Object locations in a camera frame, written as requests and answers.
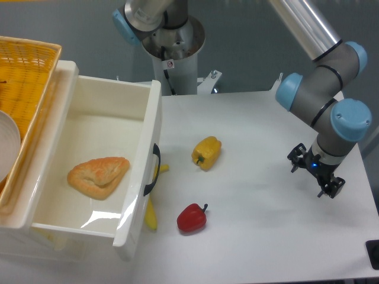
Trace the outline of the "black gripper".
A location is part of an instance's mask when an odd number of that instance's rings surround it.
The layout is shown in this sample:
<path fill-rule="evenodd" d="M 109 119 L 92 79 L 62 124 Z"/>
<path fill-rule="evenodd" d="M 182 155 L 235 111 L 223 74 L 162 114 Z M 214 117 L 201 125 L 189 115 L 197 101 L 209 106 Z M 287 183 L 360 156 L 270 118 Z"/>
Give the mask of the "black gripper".
<path fill-rule="evenodd" d="M 292 165 L 291 173 L 298 168 L 307 169 L 316 178 L 321 188 L 318 198 L 326 194 L 333 199 L 345 185 L 344 179 L 333 175 L 339 166 L 339 159 L 327 154 L 318 144 L 312 144 L 306 151 L 304 144 L 300 143 L 290 151 L 287 159 Z"/>

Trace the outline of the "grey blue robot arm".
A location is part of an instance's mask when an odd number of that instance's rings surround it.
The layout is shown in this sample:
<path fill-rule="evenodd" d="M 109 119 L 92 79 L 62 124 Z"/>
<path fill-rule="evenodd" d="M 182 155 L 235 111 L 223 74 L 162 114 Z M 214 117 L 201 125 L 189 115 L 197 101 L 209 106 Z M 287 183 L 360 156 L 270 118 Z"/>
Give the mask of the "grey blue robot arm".
<path fill-rule="evenodd" d="M 364 70 L 367 53 L 343 41 L 310 1 L 272 1 L 271 6 L 316 64 L 308 76 L 292 73 L 278 79 L 276 101 L 317 131 L 309 149 L 299 144 L 288 159 L 293 169 L 306 169 L 316 178 L 321 194 L 334 198 L 345 184 L 334 172 L 372 120 L 361 101 L 335 96 Z M 187 1 L 126 1 L 113 12 L 113 23 L 126 42 L 142 45 L 150 55 L 164 95 L 211 91 L 197 82 L 205 32 L 189 15 Z"/>

